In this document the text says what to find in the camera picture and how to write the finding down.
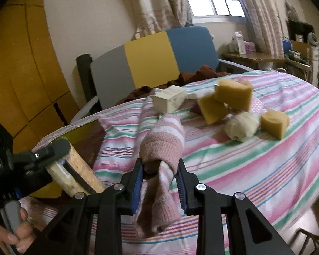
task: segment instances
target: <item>floor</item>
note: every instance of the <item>floor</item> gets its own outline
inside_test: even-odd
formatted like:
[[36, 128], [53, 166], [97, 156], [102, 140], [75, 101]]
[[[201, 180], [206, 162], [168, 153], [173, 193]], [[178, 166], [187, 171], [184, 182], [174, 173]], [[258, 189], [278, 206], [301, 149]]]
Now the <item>floor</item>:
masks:
[[[295, 232], [302, 228], [319, 236], [319, 198], [315, 204], [310, 208], [293, 226], [280, 233], [283, 239], [288, 243], [295, 254], [299, 254], [306, 236], [300, 234], [297, 239], [291, 243]], [[314, 251], [314, 245], [310, 240], [303, 255], [310, 255]]]

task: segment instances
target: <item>hand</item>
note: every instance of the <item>hand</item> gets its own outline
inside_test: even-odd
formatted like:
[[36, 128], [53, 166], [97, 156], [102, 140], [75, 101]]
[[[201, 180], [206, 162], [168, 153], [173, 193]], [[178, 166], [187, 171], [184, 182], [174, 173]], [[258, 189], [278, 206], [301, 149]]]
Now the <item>hand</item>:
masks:
[[9, 255], [6, 244], [15, 245], [18, 252], [25, 253], [35, 239], [33, 226], [27, 220], [27, 211], [21, 208], [20, 214], [23, 222], [17, 228], [17, 235], [10, 233], [4, 227], [0, 226], [0, 247], [6, 255]]

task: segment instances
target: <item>beige curtain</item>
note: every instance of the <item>beige curtain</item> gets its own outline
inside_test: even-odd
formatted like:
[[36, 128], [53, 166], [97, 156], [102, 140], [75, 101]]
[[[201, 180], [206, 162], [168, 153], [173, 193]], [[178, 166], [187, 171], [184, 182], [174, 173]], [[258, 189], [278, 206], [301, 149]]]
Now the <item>beige curtain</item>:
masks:
[[272, 0], [242, 0], [253, 24], [261, 52], [283, 56], [282, 31]]
[[132, 0], [132, 3], [136, 39], [191, 23], [188, 0]]

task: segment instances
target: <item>brown blanket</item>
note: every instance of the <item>brown blanket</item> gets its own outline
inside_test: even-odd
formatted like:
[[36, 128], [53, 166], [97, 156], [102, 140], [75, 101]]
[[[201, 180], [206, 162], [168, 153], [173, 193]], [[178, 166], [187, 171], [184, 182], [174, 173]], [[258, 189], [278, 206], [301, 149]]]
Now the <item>brown blanket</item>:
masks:
[[[212, 68], [207, 65], [203, 65], [196, 74], [191, 73], [180, 73], [179, 77], [174, 81], [168, 81], [166, 84], [158, 85], [155, 88], [165, 89], [169, 86], [176, 85], [176, 86], [184, 86], [188, 83], [203, 81], [205, 79], [222, 77], [226, 75], [231, 75], [230, 73], [217, 73]], [[150, 95], [152, 88], [149, 86], [142, 86], [141, 88], [135, 89], [132, 91], [126, 98], [121, 99], [116, 105], [123, 104], [126, 102], [133, 101], [135, 99], [145, 98]]]

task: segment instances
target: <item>silver screw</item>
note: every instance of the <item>silver screw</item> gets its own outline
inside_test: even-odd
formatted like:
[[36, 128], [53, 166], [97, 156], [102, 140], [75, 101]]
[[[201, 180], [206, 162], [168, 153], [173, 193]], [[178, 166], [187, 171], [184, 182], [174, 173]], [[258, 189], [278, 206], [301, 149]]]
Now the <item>silver screw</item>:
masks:
[[121, 183], [117, 183], [114, 185], [114, 189], [117, 191], [123, 190], [123, 188], [124, 188], [124, 185]]
[[245, 196], [244, 193], [237, 192], [237, 193], [235, 194], [235, 197], [236, 197], [237, 199], [239, 199], [239, 200], [244, 200], [246, 196]]
[[196, 189], [198, 189], [200, 191], [204, 191], [205, 189], [207, 189], [207, 186], [204, 184], [197, 184]]
[[83, 199], [83, 198], [85, 197], [85, 193], [83, 193], [83, 192], [77, 192], [77, 193], [74, 195], [74, 197], [75, 197], [76, 199]]

